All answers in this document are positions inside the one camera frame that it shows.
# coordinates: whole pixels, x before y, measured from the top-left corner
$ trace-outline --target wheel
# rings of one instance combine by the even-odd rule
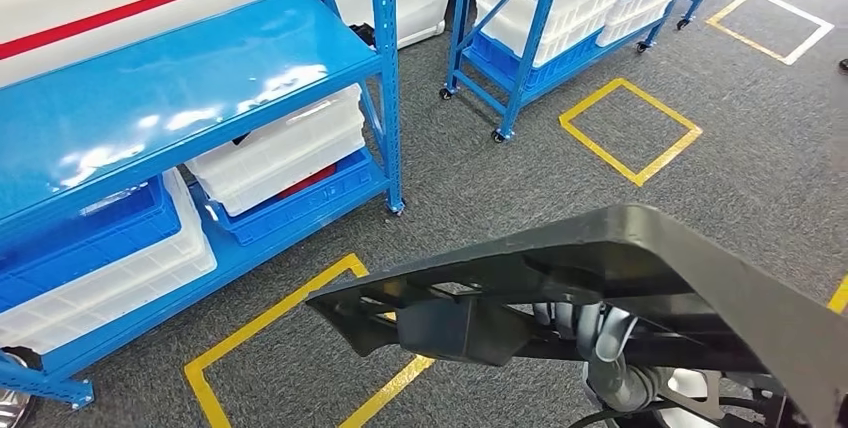
[[[406,198],[401,198],[401,199],[400,199],[400,209],[399,209],[399,210],[394,210],[394,209],[392,209],[392,208],[386,207],[386,211],[388,211],[389,213],[391,213],[391,214],[393,214],[393,215],[395,215],[395,216],[400,216],[400,215],[402,215],[402,214],[403,214],[403,211],[404,211],[405,209],[406,209]]]
[[[33,368],[41,369],[41,357],[29,348],[16,346],[14,348],[3,348],[4,353],[12,361]],[[41,405],[41,398],[27,395],[17,391],[0,388],[0,426],[9,428],[21,428],[30,415]]]

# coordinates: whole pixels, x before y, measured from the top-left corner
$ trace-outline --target yellow tape square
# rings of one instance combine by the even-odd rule
[[[733,31],[733,30],[727,28],[726,26],[723,26],[721,23],[719,23],[724,17],[729,15],[736,8],[739,8],[739,6],[742,5],[742,3],[745,3],[746,1],[748,1],[748,0],[733,0],[733,2],[731,2],[729,5],[722,8],[721,11],[719,11],[718,13],[713,15],[710,19],[708,19],[707,24],[718,29],[722,33],[730,35],[733,38],[736,38],[737,40],[741,41],[742,43],[745,43],[746,45],[750,46],[751,48],[758,50],[758,51],[761,51],[761,52],[769,55],[770,57],[772,57],[772,58],[774,58],[774,59],[776,59],[776,60],[778,60],[778,61],[780,61],[784,64],[787,64],[787,65],[791,65],[792,63],[795,63],[796,61],[798,61],[798,58],[800,58],[801,55],[803,55],[807,50],[812,48],[813,45],[815,45],[816,43],[818,43],[819,40],[824,38],[824,35],[826,35],[828,32],[830,32],[830,30],[833,29],[833,25],[831,23],[828,23],[828,22],[822,20],[821,18],[819,18],[817,16],[813,16],[813,15],[807,13],[806,11],[803,11],[799,8],[796,8],[792,5],[790,5],[789,3],[786,3],[783,0],[766,0],[766,1],[771,2],[772,4],[775,4],[775,5],[783,8],[783,9],[785,9],[786,11],[788,11],[790,13],[798,15],[801,18],[812,21],[813,23],[819,25],[819,27],[816,29],[816,31],[813,32],[812,35],[810,35],[806,40],[804,40],[803,43],[798,45],[797,48],[792,50],[792,53],[789,53],[788,55],[783,56],[783,55],[775,53],[774,51],[760,45],[756,41],[753,41],[749,38],[746,38],[746,37],[740,35],[739,33],[736,33],[735,31]]]
[[[594,105],[601,98],[607,96],[608,94],[615,91],[618,87],[624,87],[629,90],[631,93],[635,94],[639,98],[647,101],[654,108],[662,111],[673,120],[677,121],[684,127],[686,127],[689,131],[680,137],[669,149],[667,149],[663,154],[658,156],[654,161],[650,162],[648,166],[642,169],[642,171],[635,173],[633,170],[624,165],[624,163],[618,161],[614,156],[612,156],[609,152],[601,148],[597,143],[589,139],[585,133],[580,131],[574,124],[571,122],[574,118],[577,117],[580,113],[583,113],[590,106]],[[559,123],[568,131],[571,136],[577,138],[578,141],[586,145],[587,148],[592,150],[593,153],[601,157],[604,161],[609,163],[613,168],[618,170],[619,173],[624,175],[625,178],[635,183],[637,186],[642,186],[648,178],[654,176],[662,167],[669,164],[671,160],[673,160],[677,155],[680,154],[687,146],[691,145],[693,141],[695,141],[698,136],[701,135],[702,131],[698,128],[694,123],[686,119],[680,113],[672,110],[671,108],[665,106],[660,100],[654,98],[653,96],[642,91],[638,86],[630,83],[624,78],[616,78],[611,82],[607,83],[606,86],[601,88],[600,90],[592,93],[586,99],[581,101],[580,103],[574,105],[573,108],[566,111],[565,113],[559,116]]]
[[[197,397],[200,408],[206,415],[206,420],[212,428],[231,428],[231,425],[230,420],[224,412],[224,408],[212,390],[212,386],[206,380],[203,370],[291,311],[295,306],[305,300],[310,292],[325,286],[347,271],[352,272],[356,277],[362,277],[368,274],[365,265],[359,261],[359,258],[355,254],[351,253],[185,365],[183,371],[185,372],[186,379],[192,391],[194,391],[194,395]],[[386,316],[389,319],[394,319],[394,313],[388,313]],[[394,378],[362,404],[339,426],[343,428],[362,426],[432,363],[432,359],[417,355]]]

